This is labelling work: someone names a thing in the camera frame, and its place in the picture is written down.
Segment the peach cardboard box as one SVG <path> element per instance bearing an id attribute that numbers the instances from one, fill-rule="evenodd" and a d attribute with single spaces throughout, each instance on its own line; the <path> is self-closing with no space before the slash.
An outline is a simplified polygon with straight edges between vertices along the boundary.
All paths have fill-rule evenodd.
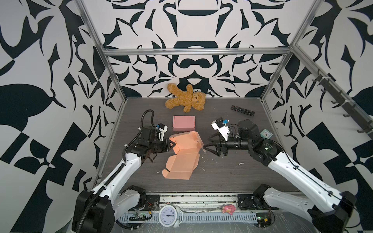
<path id="1" fill-rule="evenodd" d="M 196 131 L 171 135 L 170 140 L 175 143 L 162 175 L 166 179 L 189 180 L 197 168 L 203 141 Z"/>

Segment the pink cardboard box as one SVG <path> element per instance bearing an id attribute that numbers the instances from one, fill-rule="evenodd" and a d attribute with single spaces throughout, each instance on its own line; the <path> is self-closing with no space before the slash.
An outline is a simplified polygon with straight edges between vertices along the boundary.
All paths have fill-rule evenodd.
<path id="1" fill-rule="evenodd" d="M 195 116 L 174 116 L 173 131 L 174 132 L 189 132 L 195 130 Z"/>

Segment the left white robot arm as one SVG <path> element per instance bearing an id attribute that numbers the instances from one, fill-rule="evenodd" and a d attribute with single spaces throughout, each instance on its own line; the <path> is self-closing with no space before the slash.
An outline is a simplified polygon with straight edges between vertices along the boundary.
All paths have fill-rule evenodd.
<path id="1" fill-rule="evenodd" d="M 115 224 L 126 230 L 135 230 L 151 219 L 141 217 L 138 224 L 123 224 L 119 221 L 131 209 L 141 210 L 146 203 L 146 191 L 130 186 L 123 194 L 120 191 L 129 178 L 146 160 L 153 161 L 158 154 L 170 151 L 176 143 L 165 138 L 168 127 L 162 123 L 139 127 L 138 134 L 122 152 L 122 160 L 112 172 L 91 191 L 82 191 L 77 197 L 72 219 L 75 233 L 109 233 Z"/>

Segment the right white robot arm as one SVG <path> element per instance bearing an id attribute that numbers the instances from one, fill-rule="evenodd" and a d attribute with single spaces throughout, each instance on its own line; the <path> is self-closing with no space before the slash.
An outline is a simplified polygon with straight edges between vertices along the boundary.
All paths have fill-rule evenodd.
<path id="1" fill-rule="evenodd" d="M 356 197 L 349 191 L 340 192 L 318 179 L 291 159 L 276 141 L 263 138 L 258 126 L 249 119 L 240 121 L 237 134 L 231 134 L 227 119 L 211 123 L 217 133 L 203 148 L 217 156 L 227 156 L 229 150 L 245 150 L 257 162 L 277 172 L 300 190 L 301 198 L 261 184 L 249 198 L 239 198 L 244 209 L 279 208 L 310 221 L 320 233 L 343 233 L 355 209 Z"/>

